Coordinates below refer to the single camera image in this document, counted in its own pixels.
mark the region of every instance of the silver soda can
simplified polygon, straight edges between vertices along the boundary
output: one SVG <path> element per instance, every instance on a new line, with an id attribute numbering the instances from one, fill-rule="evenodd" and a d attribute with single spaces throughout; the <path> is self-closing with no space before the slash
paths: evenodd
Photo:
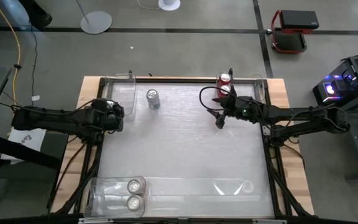
<path id="1" fill-rule="evenodd" d="M 146 93 L 147 101 L 149 102 L 149 106 L 152 109 L 157 109 L 160 107 L 160 96 L 156 90 L 149 90 Z"/>

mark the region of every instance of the red stool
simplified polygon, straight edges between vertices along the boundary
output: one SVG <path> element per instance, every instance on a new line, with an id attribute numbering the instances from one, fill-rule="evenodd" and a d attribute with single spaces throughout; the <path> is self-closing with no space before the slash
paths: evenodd
<path id="1" fill-rule="evenodd" d="M 280 15 L 280 26 L 274 27 L 277 16 Z M 310 34 L 319 27 L 314 11 L 277 10 L 272 19 L 272 49 L 278 53 L 298 54 L 306 50 L 303 34 Z"/>

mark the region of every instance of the concrete floor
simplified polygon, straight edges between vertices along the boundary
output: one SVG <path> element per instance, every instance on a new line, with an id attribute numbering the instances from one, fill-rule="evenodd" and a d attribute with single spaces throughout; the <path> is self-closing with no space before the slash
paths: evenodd
<path id="1" fill-rule="evenodd" d="M 157 0 L 140 0 L 155 7 Z M 50 27 L 79 27 L 80 11 L 74 0 L 37 1 L 53 16 Z M 104 10 L 115 28 L 244 29 L 254 34 L 36 32 L 38 62 L 35 70 L 37 106 L 72 110 L 83 76 L 110 75 L 132 70 L 136 75 L 214 77 L 232 67 L 237 77 L 258 73 L 267 77 L 252 0 L 182 0 L 179 10 L 165 12 L 140 8 L 136 0 L 81 1 L 86 12 Z M 8 19 L 27 26 L 28 17 L 16 0 L 0 1 Z M 358 30 L 358 1 L 259 0 L 263 27 L 269 28 L 277 9 L 314 10 L 319 30 Z M 0 26 L 5 26 L 0 16 Z M 357 35 L 307 35 L 308 50 L 282 55 L 270 49 L 274 78 L 284 78 L 292 107 L 316 105 L 311 89 L 341 58 L 358 54 Z M 17 100 L 30 103 L 34 38 L 18 32 L 22 66 L 16 84 Z M 0 66 L 16 62 L 16 43 L 10 32 L 0 31 Z M 5 92 L 12 93 L 9 82 Z M 1 102 L 10 103 L 2 95 Z M 12 113 L 0 106 L 0 136 L 9 130 Z M 306 176 L 315 213 L 323 218 L 358 221 L 358 182 L 344 175 L 358 169 L 347 135 L 316 133 L 300 138 Z"/>

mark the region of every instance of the purple light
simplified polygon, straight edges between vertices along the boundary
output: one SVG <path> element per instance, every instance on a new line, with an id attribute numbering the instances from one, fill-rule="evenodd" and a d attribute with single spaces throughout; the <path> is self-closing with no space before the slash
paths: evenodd
<path id="1" fill-rule="evenodd" d="M 329 96 L 323 100 L 323 103 L 327 100 L 340 99 L 340 98 L 341 98 L 340 96 Z"/>
<path id="2" fill-rule="evenodd" d="M 328 94 L 334 94 L 335 91 L 333 90 L 333 87 L 331 85 L 326 85 L 326 90 Z"/>

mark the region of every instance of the wooden table frame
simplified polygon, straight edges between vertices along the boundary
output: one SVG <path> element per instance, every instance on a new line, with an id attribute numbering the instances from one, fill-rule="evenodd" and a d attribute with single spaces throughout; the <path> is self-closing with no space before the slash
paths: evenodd
<path id="1" fill-rule="evenodd" d="M 86 103 L 93 98 L 96 98 L 98 95 L 99 81 L 102 77 L 84 77 L 82 88 L 80 91 L 80 97 L 78 99 L 77 107 Z M 214 77 L 136 77 L 138 82 L 202 82 L 205 80 L 215 80 Z M 285 89 L 285 84 L 283 79 L 266 79 L 268 92 L 270 97 L 270 102 L 272 105 L 278 106 L 280 108 L 288 108 L 289 102 L 287 97 L 287 91 Z M 299 146 L 291 142 L 286 142 L 286 145 L 294 148 L 298 152 Z M 67 165 L 68 160 L 72 155 L 81 147 L 79 140 L 75 140 L 67 145 L 65 152 L 62 169 L 60 171 L 60 176 Z M 96 148 L 91 151 L 90 162 L 94 159 L 94 153 Z M 295 196 L 297 201 L 303 206 L 303 208 L 313 214 L 313 206 L 311 204 L 310 193 L 308 189 L 308 184 L 306 181 L 306 175 L 303 168 L 302 160 L 293 152 L 288 150 L 286 147 L 282 147 L 282 150 L 278 151 L 278 158 L 281 157 L 281 160 L 274 162 L 276 167 L 282 166 L 282 174 L 285 177 L 287 187 L 290 189 L 292 194 Z M 77 157 L 72 162 L 71 166 L 68 168 L 65 178 L 62 180 L 60 188 L 57 191 L 55 200 L 53 201 L 51 211 L 58 210 L 70 197 L 72 192 L 77 187 L 80 175 L 81 168 L 83 167 L 83 161 L 85 158 L 85 152 L 81 151 Z M 278 207 L 284 214 L 290 214 L 290 207 L 288 203 L 285 203 L 283 194 L 279 189 L 279 186 L 276 185 L 277 189 L 277 198 L 278 198 Z M 82 199 L 82 204 L 85 205 L 85 198 Z"/>

